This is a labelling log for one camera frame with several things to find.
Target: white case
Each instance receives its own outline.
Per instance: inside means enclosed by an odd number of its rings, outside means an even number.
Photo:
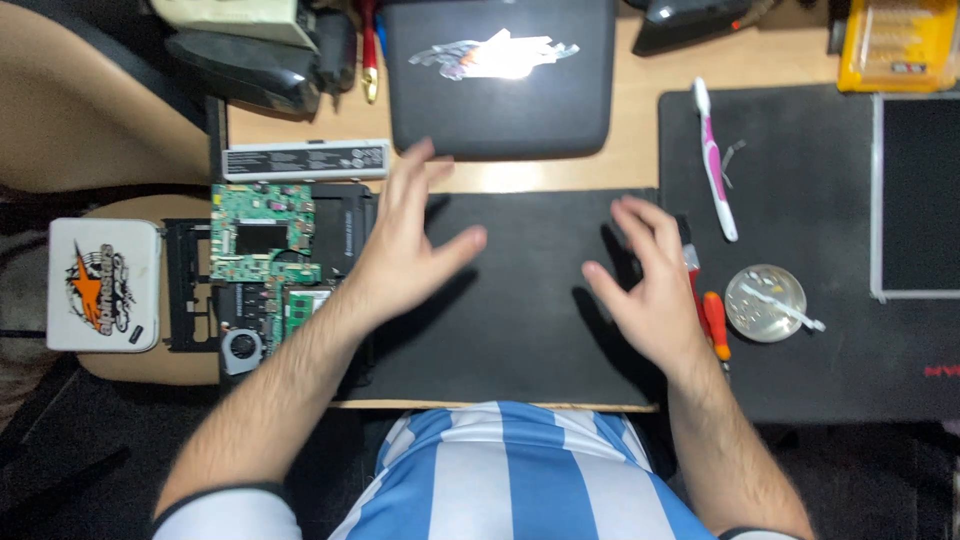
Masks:
[[[98,353],[153,348],[159,335],[159,286],[160,233],[153,223],[54,220],[47,348]]]

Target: alpinestars logo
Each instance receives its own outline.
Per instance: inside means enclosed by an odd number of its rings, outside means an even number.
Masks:
[[[102,335],[125,332],[130,324],[133,295],[127,285],[129,268],[123,255],[103,244],[100,251],[82,254],[74,241],[76,263],[66,271],[70,311]]]

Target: black mousepad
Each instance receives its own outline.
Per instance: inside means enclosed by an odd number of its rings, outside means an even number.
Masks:
[[[739,240],[717,222],[690,92],[660,98],[660,197],[688,214],[703,266],[698,288],[723,295],[741,269],[775,264],[804,288],[800,329],[774,344],[731,332],[732,387],[768,422],[926,420],[960,410],[960,303],[870,296],[873,107],[835,86],[711,91]]]
[[[648,405],[662,375],[594,302],[580,272],[599,261],[629,285],[610,203],[655,189],[433,195],[441,245],[474,224],[487,249],[446,287],[376,331],[365,385],[341,399]]]

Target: laptop lid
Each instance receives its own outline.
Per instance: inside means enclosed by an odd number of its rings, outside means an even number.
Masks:
[[[614,0],[384,7],[394,145],[438,155],[586,155],[610,127]]]

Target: striped shirt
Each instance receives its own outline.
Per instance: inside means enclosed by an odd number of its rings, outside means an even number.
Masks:
[[[269,490],[225,488],[176,504],[155,538],[300,538]],[[622,415],[514,402],[400,418],[371,485],[331,539],[714,538],[650,469]],[[785,540],[759,530],[722,538]]]

